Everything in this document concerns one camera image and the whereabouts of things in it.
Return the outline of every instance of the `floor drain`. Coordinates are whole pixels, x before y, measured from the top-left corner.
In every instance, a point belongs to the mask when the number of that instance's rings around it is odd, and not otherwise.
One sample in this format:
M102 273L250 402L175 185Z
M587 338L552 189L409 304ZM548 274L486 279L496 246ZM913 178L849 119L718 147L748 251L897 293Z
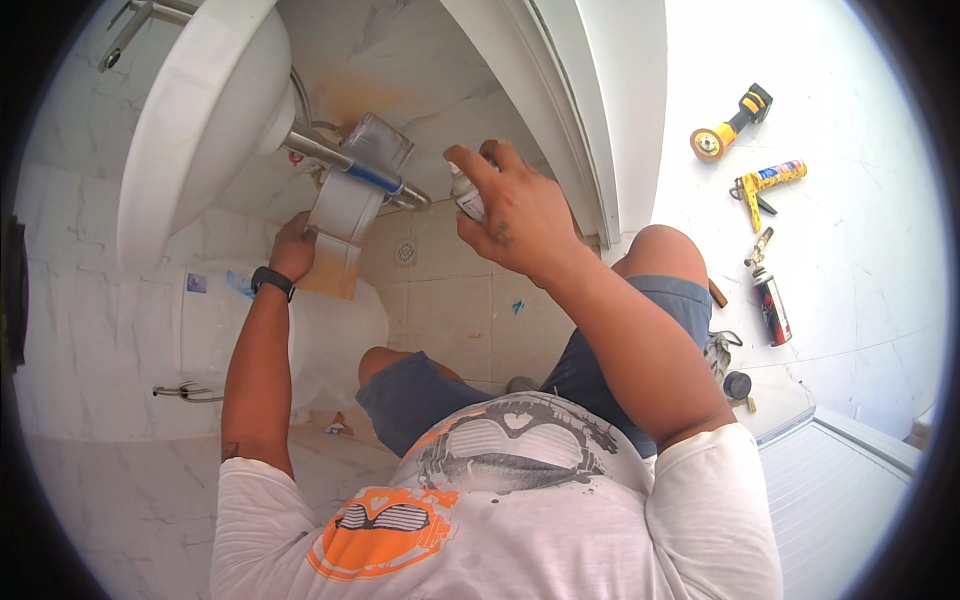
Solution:
M394 262L395 267L415 266L417 264L417 239L410 238L397 242L394 258L396 259Z

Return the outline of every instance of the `wristwatch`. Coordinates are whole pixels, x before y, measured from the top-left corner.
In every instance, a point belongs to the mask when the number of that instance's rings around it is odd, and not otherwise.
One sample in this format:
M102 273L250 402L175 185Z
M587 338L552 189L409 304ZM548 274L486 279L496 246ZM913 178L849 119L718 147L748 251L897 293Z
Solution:
M274 287L279 288L284 294L287 295L287 303L290 303L290 300L294 297L294 282L285 276L277 273L270 267L259 267L256 271L253 272L253 277L250 279L250 289L256 294L257 290L260 289L261 283L269 283Z

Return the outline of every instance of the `sticker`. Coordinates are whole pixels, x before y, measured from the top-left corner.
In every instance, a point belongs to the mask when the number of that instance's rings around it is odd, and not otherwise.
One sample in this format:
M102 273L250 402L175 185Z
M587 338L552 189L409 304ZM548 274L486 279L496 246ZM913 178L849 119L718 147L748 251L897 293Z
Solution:
M186 291L206 294L206 275L186 274Z
M240 276L233 271L227 271L227 285L251 300L253 300L255 296L250 286L249 277Z
M460 206L460 209L466 212L467 216L474 221L483 222L483 201L480 200L480 191L477 188L473 188L462 198L457 199L457 205Z

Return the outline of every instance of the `man's right hand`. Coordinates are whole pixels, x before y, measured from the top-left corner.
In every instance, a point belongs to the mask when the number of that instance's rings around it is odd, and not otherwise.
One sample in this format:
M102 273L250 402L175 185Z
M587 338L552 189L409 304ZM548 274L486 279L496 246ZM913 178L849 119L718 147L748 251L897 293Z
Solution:
M496 161L499 173L485 156ZM483 223L458 212L457 232L484 258L545 281L571 256L591 253L577 239L560 186L520 158L508 142L487 140L480 154L452 146L444 158L460 167L480 191Z

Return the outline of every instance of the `spray can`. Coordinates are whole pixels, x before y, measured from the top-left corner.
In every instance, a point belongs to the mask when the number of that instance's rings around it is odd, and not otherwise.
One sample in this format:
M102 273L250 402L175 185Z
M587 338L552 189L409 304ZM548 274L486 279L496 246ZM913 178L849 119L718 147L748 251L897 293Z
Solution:
M488 158L487 162L497 171L500 170L500 167L496 166L496 163L491 159ZM450 198L460 206L461 210L466 212L470 219L482 223L484 209L483 201L480 199L480 190L477 189L476 185L473 185L472 181L467 179L467 175L460 170L460 167L449 160L446 163L450 165L450 176L453 178Z
M783 311L783 300L780 299L780 290L774 276L767 273L765 267L754 269L754 289L760 300L760 311L763 313L763 322L767 325L770 334L770 346L782 346L790 341L790 322L786 320Z

